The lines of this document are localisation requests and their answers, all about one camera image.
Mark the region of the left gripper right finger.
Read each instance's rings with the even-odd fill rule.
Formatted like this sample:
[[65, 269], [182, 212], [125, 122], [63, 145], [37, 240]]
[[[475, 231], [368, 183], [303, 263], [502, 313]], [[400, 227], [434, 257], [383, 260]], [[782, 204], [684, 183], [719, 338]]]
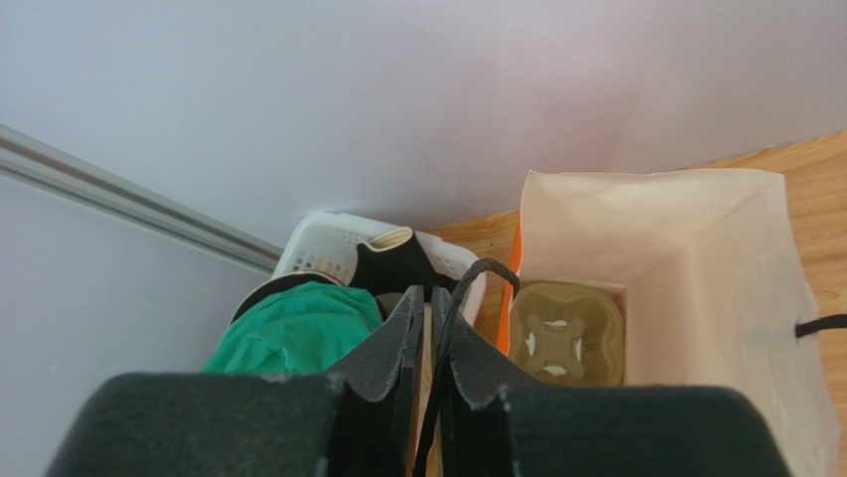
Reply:
[[763, 418], [721, 387], [567, 388], [520, 370], [431, 296], [446, 476], [785, 476]]

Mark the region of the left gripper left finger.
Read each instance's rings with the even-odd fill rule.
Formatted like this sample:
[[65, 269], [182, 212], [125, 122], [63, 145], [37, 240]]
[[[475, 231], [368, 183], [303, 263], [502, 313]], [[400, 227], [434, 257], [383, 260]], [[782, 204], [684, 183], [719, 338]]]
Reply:
[[329, 369], [124, 374], [85, 402], [51, 476], [403, 476], [424, 291]]

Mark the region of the pulp cup carrier tray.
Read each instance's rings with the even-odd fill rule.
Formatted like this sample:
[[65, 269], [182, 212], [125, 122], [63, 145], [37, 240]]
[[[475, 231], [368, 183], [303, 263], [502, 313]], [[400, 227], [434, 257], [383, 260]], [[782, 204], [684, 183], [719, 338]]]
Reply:
[[623, 382], [624, 318], [606, 292], [530, 283], [514, 299], [509, 321], [508, 357], [532, 377], [566, 387]]

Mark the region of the orange paper bag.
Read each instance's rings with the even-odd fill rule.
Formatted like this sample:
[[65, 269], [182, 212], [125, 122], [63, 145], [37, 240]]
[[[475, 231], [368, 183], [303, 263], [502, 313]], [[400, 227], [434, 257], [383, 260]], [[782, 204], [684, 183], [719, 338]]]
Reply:
[[[785, 476], [837, 474], [840, 426], [818, 333], [846, 320], [818, 312], [781, 175], [748, 169], [532, 172], [507, 278], [504, 324], [491, 345], [510, 362], [509, 315], [522, 286], [556, 282], [602, 290], [624, 318], [623, 382], [606, 388], [734, 390], [763, 418], [787, 465]], [[435, 335], [441, 347], [420, 452], [440, 442], [438, 382], [449, 338]]]

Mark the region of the green jacket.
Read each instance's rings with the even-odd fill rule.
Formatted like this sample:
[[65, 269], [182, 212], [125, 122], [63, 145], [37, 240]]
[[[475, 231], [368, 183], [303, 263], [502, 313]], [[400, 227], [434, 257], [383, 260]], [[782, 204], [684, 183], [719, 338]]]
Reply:
[[216, 374], [313, 374], [338, 362], [384, 323], [368, 291], [309, 281], [250, 305], [203, 368]]

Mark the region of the black cloth in basket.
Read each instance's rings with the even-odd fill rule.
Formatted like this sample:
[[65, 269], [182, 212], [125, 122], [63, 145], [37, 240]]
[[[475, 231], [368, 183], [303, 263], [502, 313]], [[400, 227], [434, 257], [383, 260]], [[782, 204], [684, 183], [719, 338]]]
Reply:
[[458, 281], [435, 270], [416, 233], [397, 228], [356, 245], [357, 262], [349, 285], [374, 296], [405, 293], [410, 286], [422, 286], [424, 298], [431, 299], [437, 286], [452, 292]]

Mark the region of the white plastic basket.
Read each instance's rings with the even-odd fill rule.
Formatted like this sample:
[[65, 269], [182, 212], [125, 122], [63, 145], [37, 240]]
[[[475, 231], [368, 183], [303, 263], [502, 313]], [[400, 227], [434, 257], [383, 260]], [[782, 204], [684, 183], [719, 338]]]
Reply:
[[[357, 245], [398, 228], [349, 214], [312, 213], [294, 229], [272, 277], [316, 270], [348, 285], [358, 264]], [[451, 279], [461, 278], [478, 259], [469, 249], [437, 236], [420, 231], [415, 235], [434, 271]]]

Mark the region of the aluminium frame post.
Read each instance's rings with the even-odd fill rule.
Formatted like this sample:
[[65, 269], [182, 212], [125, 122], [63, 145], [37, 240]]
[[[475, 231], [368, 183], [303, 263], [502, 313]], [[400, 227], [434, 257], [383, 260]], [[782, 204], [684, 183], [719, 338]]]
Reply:
[[282, 255], [275, 245], [6, 125], [1, 173], [260, 271], [272, 272]]

